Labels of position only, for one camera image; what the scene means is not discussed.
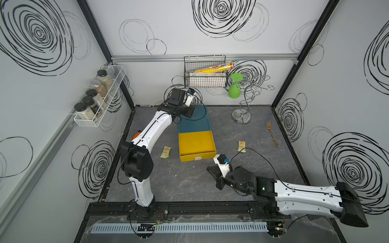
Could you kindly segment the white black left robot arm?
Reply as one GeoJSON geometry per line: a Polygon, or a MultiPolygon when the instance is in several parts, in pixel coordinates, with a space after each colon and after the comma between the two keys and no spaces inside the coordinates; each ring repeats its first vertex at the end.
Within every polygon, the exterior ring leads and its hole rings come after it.
{"type": "Polygon", "coordinates": [[[154,168],[151,156],[153,146],[177,117],[190,118],[194,111],[192,101],[196,91],[192,88],[174,88],[170,96],[157,108],[153,119],[132,141],[120,147],[121,170],[129,178],[135,193],[135,202],[147,209],[155,197],[151,190],[150,175],[154,168]]]}

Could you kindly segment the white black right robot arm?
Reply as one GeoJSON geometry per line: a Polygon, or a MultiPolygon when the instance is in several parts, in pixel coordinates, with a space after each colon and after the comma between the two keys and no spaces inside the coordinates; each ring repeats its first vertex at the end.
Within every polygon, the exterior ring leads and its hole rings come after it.
{"type": "Polygon", "coordinates": [[[348,226],[369,226],[358,194],[345,182],[324,187],[290,184],[256,176],[243,167],[231,170],[228,164],[210,166],[207,171],[218,189],[229,186],[242,195],[250,195],[271,213],[325,216],[348,226]]]}

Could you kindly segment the teal drawer cabinet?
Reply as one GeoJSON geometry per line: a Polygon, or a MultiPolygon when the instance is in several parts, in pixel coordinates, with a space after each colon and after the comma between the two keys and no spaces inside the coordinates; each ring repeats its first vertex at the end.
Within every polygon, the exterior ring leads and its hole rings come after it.
{"type": "Polygon", "coordinates": [[[191,118],[182,117],[177,125],[178,134],[211,131],[212,126],[208,115],[208,107],[197,105],[191,118]]]}

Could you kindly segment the yellow drawer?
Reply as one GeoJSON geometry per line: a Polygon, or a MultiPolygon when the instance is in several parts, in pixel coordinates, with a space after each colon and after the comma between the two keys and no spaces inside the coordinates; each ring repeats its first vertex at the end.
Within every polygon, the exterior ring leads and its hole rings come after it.
{"type": "Polygon", "coordinates": [[[180,133],[178,141],[181,162],[212,159],[216,156],[212,131],[180,133]]]}

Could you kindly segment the green cookie packet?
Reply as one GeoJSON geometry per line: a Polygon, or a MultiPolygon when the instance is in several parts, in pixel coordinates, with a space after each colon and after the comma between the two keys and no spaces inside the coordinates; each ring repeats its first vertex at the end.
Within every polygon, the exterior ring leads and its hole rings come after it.
{"type": "Polygon", "coordinates": [[[246,152],[246,142],[245,141],[238,142],[238,152],[240,152],[240,153],[246,152]]]}
{"type": "Polygon", "coordinates": [[[163,152],[162,152],[160,158],[162,158],[162,159],[169,158],[171,149],[172,148],[169,146],[164,146],[164,149],[163,149],[163,152]]]}

